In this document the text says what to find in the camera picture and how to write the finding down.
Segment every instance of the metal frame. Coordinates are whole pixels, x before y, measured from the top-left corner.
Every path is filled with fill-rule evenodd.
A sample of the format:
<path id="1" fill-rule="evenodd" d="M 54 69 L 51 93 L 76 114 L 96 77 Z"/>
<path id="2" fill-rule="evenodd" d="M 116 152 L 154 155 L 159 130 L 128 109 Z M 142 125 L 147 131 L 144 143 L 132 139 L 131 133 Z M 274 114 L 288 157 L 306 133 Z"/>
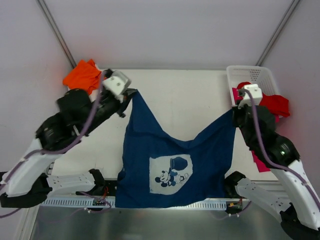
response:
<path id="1" fill-rule="evenodd" d="M 274 47 L 276 41 L 278 40 L 280 34 L 286 27 L 287 23 L 289 22 L 291 16 L 297 9 L 298 4 L 301 2 L 301 0 L 293 0 L 288 7 L 288 9 L 285 11 L 281 21 L 279 22 L 278 26 L 276 27 L 275 31 L 273 32 L 269 42 L 265 46 L 261 56 L 259 57 L 259 60 L 256 62 L 256 66 L 261 66 L 266 58 L 268 57 L 269 53 L 271 52 L 272 48 Z"/>
<path id="2" fill-rule="evenodd" d="M 39 206 L 23 209 L 20 223 L 13 239 L 29 240 L 36 222 Z"/>
<path id="3" fill-rule="evenodd" d="M 111 208 L 116 208 L 116 198 L 114 196 L 106 197 L 105 200 L 110 203 Z M 109 208 L 108 205 L 96 205 L 96 202 L 97 200 L 93 198 L 83 196 L 58 196 L 48 198 L 41 203 L 40 206 L 60 208 Z M 227 200 L 208 198 L 187 206 L 170 207 L 168 209 L 225 211 L 227 209 Z"/>
<path id="4" fill-rule="evenodd" d="M 66 44 L 66 41 L 64 40 L 64 38 L 63 38 L 63 36 L 62 36 L 62 34 L 56 24 L 56 21 L 55 21 L 54 17 L 52 16 L 45 0 L 36 0 L 36 2 L 38 3 L 41 11 L 43 12 L 45 18 L 47 19 L 48 24 L 51 27 L 57 41 L 59 42 L 59 44 L 60 44 L 60 46 L 66 56 L 66 58 L 68 59 L 71 67 L 74 69 L 77 66 L 76 61 L 75 61 L 74 57 L 72 56 L 72 54 Z"/>

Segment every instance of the metal pole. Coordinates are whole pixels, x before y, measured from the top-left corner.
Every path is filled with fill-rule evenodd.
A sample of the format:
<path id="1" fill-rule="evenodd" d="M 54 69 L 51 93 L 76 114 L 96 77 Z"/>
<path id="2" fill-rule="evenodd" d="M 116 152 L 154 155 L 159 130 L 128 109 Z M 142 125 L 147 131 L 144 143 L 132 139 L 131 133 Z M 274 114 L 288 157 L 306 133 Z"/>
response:
<path id="1" fill-rule="evenodd" d="M 272 34 L 272 37 L 270 38 L 269 42 L 267 43 L 265 49 L 263 50 L 259 60 L 256 63 L 256 66 L 261 66 L 264 61 L 266 60 L 268 54 L 272 50 L 273 46 L 275 45 L 277 39 L 280 36 L 280 33 L 284 30 L 285 26 L 289 22 L 290 17 L 294 13 L 294 11 L 297 9 L 298 4 L 301 2 L 301 0 L 293 0 L 288 7 L 288 9 L 285 11 L 280 23 L 276 27 L 274 33 Z"/>
<path id="2" fill-rule="evenodd" d="M 41 11 L 43 12 L 45 18 L 47 19 L 48 24 L 50 25 L 56 39 L 58 40 L 66 58 L 68 59 L 70 65 L 71 65 L 71 67 L 74 69 L 77 66 L 76 61 L 75 61 L 74 57 L 72 56 L 72 54 L 66 44 L 66 41 L 62 37 L 62 34 L 61 34 L 61 32 L 60 32 L 60 30 L 59 30 L 59 28 L 53 18 L 51 12 L 49 11 L 49 8 L 48 8 L 45 0 L 36 0 L 36 2 L 38 3 Z"/>

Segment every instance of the mickey mouse print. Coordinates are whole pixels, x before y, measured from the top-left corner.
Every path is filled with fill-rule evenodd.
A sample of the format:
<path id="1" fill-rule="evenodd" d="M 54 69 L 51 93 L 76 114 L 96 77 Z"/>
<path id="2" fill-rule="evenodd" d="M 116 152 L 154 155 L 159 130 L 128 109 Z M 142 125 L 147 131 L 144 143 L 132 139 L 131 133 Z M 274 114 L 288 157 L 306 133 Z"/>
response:
<path id="1" fill-rule="evenodd" d="M 149 158 L 150 193 L 172 195 L 178 192 L 193 174 L 190 155 L 179 154 Z"/>

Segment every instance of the white wall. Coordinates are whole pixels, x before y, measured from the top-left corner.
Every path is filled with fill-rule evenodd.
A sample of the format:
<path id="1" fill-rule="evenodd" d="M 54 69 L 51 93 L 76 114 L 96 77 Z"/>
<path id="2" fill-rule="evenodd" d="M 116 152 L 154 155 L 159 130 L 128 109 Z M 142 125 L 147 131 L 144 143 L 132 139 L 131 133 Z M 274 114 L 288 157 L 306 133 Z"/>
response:
<path id="1" fill-rule="evenodd" d="M 303 0 L 264 66 L 273 72 L 291 115 L 279 133 L 297 147 L 320 194 L 320 1 Z"/>
<path id="2" fill-rule="evenodd" d="M 35 130 L 57 110 L 71 70 L 35 0 L 2 0 L 0 7 L 0 171 L 14 166 Z M 0 209 L 0 215 L 10 212 Z M 11 240 L 21 213 L 0 219 Z"/>
<path id="3" fill-rule="evenodd" d="M 114 69 L 255 65 L 292 0 L 46 0 L 76 62 Z"/>

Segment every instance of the grey floor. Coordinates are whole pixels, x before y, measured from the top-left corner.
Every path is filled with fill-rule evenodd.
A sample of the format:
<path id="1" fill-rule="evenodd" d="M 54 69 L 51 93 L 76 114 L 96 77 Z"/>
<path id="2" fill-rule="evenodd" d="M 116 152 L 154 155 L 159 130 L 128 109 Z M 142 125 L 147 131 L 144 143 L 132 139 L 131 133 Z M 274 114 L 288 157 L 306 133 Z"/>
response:
<path id="1" fill-rule="evenodd" d="M 220 211 L 112 209 L 88 214 L 76 208 L 41 207 L 32 240 L 288 240 L 280 224 L 252 204 L 239 218 Z"/>

